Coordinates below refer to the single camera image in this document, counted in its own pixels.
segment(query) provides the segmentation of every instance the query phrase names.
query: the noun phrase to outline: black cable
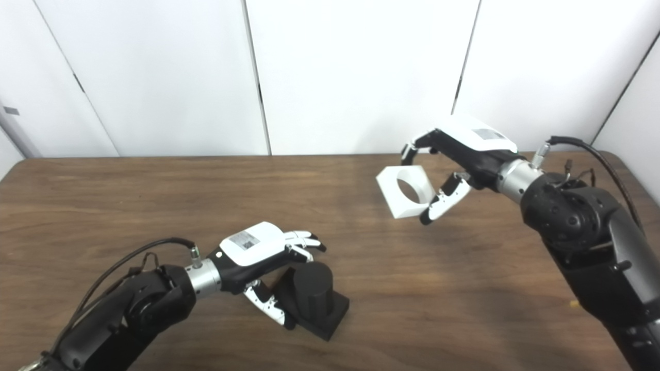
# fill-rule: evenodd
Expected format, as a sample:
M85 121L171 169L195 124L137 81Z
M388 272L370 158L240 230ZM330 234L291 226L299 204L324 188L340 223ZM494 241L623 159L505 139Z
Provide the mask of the black cable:
M117 288L126 278L129 278L130 276L136 274L136 273L129 273L125 276L123 276L120 280L116 281L113 285L111 285L106 291L101 294L96 300L94 300L90 305L85 306L89 299L92 297L94 294L94 291L105 281L108 276L110 276L114 271L117 270L117 268L121 267L123 264L125 264L127 261L133 259L134 257L138 256L139 254L156 247L158 245L164 245L164 244L179 244L187 247L188 249L193 249L196 247L195 242L192 242L191 240L186 240L185 238L178 238L178 237L170 237L170 238L164 238L162 240L150 242L141 248L138 248L134 252L131 252L130 254L126 255L123 257L121 260L119 260L117 263L114 263L107 271L105 271L97 280L94 282L94 284L87 290L87 293L83 296L80 304L78 304L78 307L76 310L73 312L73 315L71 316L71 319L69 320L69 323L60 331L59 335L55 339L55 342L53 343L53 347L50 350L50 354L54 354L54 352L57 350L59 343L62 341L62 338L64 335L66 335L69 330L75 325L75 323L84 315L85 312L87 312L93 305L96 305L98 301L104 297L105 295L109 294L111 291L113 291L115 288Z
M610 177L612 177L612 180L614 180L614 183L616 186L619 188L619 191L623 195L624 200L626 201L626 204L628 206L628 210L630 211L630 216L632 217L632 220L637 224L637 227L640 229L642 234L644 233L644 228L642 227L642 221L640 220L639 214L637 214L637 208L635 208L635 205L632 202L632 198L630 197L630 193L628 193L628 190L626 189L626 186L623 184L623 181L619 177L619 175L616 173L616 170L614 170L614 167L610 162L601 154L597 149L593 148L591 145L583 142L581 139L578 138L573 138L573 137L551 137L548 140L548 144L550 145L558 145L558 144L564 144L564 145L573 145L576 147L580 147L582 149L585 149L587 152L591 153L602 165L605 167L605 170L610 174Z

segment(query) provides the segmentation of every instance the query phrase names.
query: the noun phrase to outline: robotic arm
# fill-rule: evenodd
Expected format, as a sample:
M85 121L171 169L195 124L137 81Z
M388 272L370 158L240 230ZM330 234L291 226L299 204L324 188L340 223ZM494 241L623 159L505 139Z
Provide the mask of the robotic arm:
M660 370L660 263L636 224L632 203L631 216L609 192L571 177L569 164L566 174L541 169L550 146L559 143L600 156L615 176L607 160L577 139L553 137L529 162L493 128L473 118L451 120L402 152L402 165L429 148L465 169L450 176L421 214L422 223L429 224L464 197L465 190L455 190L465 184L505 195L520 206L523 222L539 233L581 306L603 323L631 368Z
M199 299L218 291L244 294L277 323L293 329L296 322L259 278L294 261L313 261L307 248L325 251L313 234L283 233L268 222L224 239L206 259L193 242L163 241L186 245L192 264L159 265L156 258L152 271L143 271L144 262L131 269L85 309L79 307L53 349L21 371L126 370L159 333L185 320Z

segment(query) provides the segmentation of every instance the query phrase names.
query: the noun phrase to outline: black cylindrical object on base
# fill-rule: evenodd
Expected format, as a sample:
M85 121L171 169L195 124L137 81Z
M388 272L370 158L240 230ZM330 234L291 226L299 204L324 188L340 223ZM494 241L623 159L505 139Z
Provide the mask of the black cylindrical object on base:
M327 265L313 261L303 264L293 277L300 316L322 323L334 309L333 277Z

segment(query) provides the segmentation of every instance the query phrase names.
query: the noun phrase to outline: white wall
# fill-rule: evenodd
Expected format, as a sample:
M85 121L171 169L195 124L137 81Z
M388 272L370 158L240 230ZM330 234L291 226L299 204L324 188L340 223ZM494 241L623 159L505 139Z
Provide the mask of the white wall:
M451 112L477 0L247 0L273 154L398 152Z
M656 0L483 0L456 112L521 150L594 138L660 30Z
M14 146L7 134L0 129L0 180L7 175L7 172L23 159L23 155Z
M27 155L117 156L33 2L0 1L0 50L0 123Z
M660 43L656 42L594 146L619 156L660 204L659 143Z
M37 0L121 156L267 154L240 0Z

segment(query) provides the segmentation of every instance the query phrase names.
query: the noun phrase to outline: wood grain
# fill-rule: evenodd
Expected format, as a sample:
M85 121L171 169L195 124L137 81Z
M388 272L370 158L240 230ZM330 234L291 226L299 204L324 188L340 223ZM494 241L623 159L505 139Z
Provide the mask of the wood grain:
M547 170L595 167L553 153ZM660 211L621 161L652 246ZM203 252L262 220L316 233L351 307L326 343L286 331L243 296L218 294L163 333L132 370L625 370L517 206L473 191L430 226L395 220L375 176L399 157L32 159L0 182L0 369L50 347L93 280L126 253L172 235ZM456 166L417 164L440 185ZM179 247L160 261L187 265Z

